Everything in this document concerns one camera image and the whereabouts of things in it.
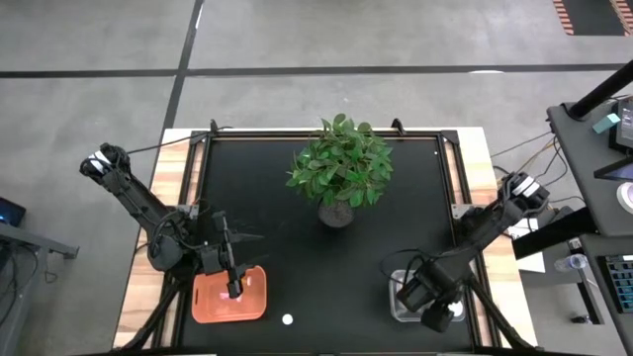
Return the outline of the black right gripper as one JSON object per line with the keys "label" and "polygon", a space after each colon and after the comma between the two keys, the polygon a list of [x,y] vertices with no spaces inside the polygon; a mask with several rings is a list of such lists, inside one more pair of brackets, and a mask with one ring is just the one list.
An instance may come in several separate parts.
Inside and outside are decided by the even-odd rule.
{"label": "black right gripper", "polygon": [[434,331],[446,331],[454,312],[454,286],[437,284],[430,277],[411,277],[396,293],[409,312],[419,314],[419,322]]}

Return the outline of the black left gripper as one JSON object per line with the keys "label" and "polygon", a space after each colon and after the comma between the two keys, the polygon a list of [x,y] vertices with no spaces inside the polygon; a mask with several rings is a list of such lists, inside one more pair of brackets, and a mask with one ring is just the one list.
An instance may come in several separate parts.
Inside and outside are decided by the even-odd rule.
{"label": "black left gripper", "polygon": [[235,243],[263,239],[264,236],[230,229],[224,211],[213,213],[212,218],[215,229],[222,234],[222,239],[214,245],[205,244],[201,249],[200,258],[203,264],[203,273],[213,275],[223,271],[227,272],[228,295],[231,299],[237,299],[243,293],[242,278],[253,269],[253,266],[237,264],[232,246]]}

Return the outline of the clear plastic bin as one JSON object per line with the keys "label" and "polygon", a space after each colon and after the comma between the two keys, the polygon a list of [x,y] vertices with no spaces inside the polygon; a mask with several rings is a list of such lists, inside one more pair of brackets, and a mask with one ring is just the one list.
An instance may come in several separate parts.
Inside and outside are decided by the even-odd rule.
{"label": "clear plastic bin", "polygon": [[408,310],[398,299],[397,292],[403,287],[405,278],[405,270],[395,270],[390,276],[389,297],[390,297],[390,313],[392,317],[399,322],[418,322],[422,314],[428,310],[434,301],[430,301],[423,305],[417,311]]}

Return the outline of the orange plastic bin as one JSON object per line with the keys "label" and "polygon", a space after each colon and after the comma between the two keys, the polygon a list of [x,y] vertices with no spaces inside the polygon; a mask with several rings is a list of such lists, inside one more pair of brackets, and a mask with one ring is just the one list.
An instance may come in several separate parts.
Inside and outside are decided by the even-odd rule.
{"label": "orange plastic bin", "polygon": [[267,279],[261,266],[242,278],[243,293],[228,295],[227,272],[197,275],[193,283],[192,317],[198,323],[247,321],[263,316],[267,307]]}

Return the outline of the green leafy plant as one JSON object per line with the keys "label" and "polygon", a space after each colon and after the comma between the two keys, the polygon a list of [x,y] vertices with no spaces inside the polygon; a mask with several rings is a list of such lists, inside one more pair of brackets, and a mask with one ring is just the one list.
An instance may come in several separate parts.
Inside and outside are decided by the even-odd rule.
{"label": "green leafy plant", "polygon": [[293,155],[286,186],[328,206],[377,204],[394,172],[393,149],[370,124],[356,124],[345,114],[321,123],[307,146]]}

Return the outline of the clear water bottle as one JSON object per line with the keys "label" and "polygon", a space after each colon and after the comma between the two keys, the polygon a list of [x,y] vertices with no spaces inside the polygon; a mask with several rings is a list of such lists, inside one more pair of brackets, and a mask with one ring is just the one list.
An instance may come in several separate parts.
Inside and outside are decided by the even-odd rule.
{"label": "clear water bottle", "polygon": [[588,259],[584,254],[576,253],[555,261],[554,268],[558,272],[571,272],[582,270],[588,265]]}

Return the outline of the black blue-lit keyboard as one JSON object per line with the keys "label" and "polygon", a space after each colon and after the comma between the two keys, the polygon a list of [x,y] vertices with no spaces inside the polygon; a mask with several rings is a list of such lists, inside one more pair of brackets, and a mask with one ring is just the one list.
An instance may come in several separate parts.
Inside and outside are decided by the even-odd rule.
{"label": "black blue-lit keyboard", "polygon": [[619,313],[633,313],[633,254],[597,258],[609,293]]}

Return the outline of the grey side desk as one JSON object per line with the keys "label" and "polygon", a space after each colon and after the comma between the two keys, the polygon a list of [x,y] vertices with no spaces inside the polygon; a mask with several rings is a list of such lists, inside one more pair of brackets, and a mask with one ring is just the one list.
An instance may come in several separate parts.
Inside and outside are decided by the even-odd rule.
{"label": "grey side desk", "polygon": [[562,105],[549,107],[547,117],[595,229],[605,237],[633,236],[633,215],[625,211],[616,198],[621,182],[597,179],[593,175],[595,170],[625,158],[624,153],[609,148],[607,133],[595,133],[592,129],[595,123],[612,112],[611,107],[611,104],[603,104],[595,108],[583,122],[569,117]]}

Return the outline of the grey metal desk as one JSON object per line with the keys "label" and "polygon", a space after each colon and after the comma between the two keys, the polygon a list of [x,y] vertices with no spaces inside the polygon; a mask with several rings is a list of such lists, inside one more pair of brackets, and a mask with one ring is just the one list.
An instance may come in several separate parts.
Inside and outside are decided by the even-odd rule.
{"label": "grey metal desk", "polygon": [[0,356],[13,356],[47,257],[74,259],[78,246],[0,222]]}

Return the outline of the dark blue device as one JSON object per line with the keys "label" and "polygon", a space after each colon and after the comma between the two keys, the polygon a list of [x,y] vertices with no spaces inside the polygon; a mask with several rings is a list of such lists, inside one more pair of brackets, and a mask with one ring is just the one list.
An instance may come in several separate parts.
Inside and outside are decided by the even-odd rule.
{"label": "dark blue device", "polygon": [[0,197],[0,223],[19,227],[25,214],[24,207]]}

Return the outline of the small teal box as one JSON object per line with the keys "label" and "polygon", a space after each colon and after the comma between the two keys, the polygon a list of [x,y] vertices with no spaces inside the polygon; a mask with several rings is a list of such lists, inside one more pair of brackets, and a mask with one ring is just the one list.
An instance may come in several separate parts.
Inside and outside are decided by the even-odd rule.
{"label": "small teal box", "polygon": [[600,120],[598,120],[592,126],[592,130],[596,134],[602,134],[602,133],[605,133],[605,132],[609,131],[610,129],[616,127],[620,123],[620,121],[621,121],[621,119],[619,118],[619,116],[617,114],[611,113],[611,114],[608,114],[608,115],[604,116]]}

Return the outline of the black laptop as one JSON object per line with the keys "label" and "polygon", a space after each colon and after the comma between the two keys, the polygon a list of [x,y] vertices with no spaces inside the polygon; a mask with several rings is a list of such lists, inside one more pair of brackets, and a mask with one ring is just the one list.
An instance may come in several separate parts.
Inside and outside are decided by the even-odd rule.
{"label": "black laptop", "polygon": [[612,114],[620,121],[609,130],[609,147],[625,155],[633,154],[633,96],[614,104]]}

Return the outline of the black round pole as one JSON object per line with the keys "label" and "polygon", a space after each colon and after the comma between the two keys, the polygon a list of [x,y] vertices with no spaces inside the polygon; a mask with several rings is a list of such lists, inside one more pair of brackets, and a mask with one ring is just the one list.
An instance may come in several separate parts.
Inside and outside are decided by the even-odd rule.
{"label": "black round pole", "polygon": [[633,82],[633,59],[601,82],[580,101],[567,107],[567,114],[575,121],[584,122],[586,115]]}

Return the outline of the black mat orange-striped border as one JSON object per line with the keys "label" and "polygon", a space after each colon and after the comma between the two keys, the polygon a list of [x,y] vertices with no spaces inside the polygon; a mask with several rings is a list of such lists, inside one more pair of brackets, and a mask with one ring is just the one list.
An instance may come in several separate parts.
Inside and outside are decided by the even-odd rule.
{"label": "black mat orange-striped border", "polygon": [[629,37],[633,0],[551,0],[568,36]]}

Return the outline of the black desk support bracket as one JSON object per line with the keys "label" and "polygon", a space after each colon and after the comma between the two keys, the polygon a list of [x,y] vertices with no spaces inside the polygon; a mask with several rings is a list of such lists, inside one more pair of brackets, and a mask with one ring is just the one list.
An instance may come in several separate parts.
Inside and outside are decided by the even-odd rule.
{"label": "black desk support bracket", "polygon": [[514,240],[514,256],[516,259],[522,259],[583,234],[596,232],[597,226],[587,207],[577,211],[563,207],[545,226]]}

